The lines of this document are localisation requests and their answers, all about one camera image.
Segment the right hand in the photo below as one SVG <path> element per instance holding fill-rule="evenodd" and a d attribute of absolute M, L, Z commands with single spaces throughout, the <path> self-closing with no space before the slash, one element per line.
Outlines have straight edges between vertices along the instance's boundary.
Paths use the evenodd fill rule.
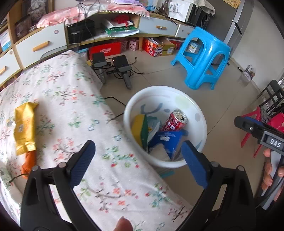
<path fill-rule="evenodd" d="M 265 149 L 263 151 L 264 156 L 266 157 L 266 162 L 264 165 L 264 174 L 263 174 L 263 181 L 261 183 L 261 188 L 262 190 L 267 190 L 273 183 L 271 172 L 272 172 L 272 164 L 270 162 L 270 155 L 271 155 L 271 150 L 269 148 Z M 283 178 L 284 174 L 284 169 L 283 166 L 281 166 L 278 170 L 278 176 L 280 178 Z M 283 189 L 283 186 L 278 190 L 277 194 L 274 197 L 274 201 L 277 201 L 281 191 Z"/>

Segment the left hand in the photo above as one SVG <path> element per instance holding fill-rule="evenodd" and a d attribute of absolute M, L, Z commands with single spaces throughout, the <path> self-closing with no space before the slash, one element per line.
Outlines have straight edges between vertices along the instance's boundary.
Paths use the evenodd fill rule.
<path fill-rule="evenodd" d="M 121 217 L 114 231 L 133 231 L 133 226 L 128 219 Z"/>

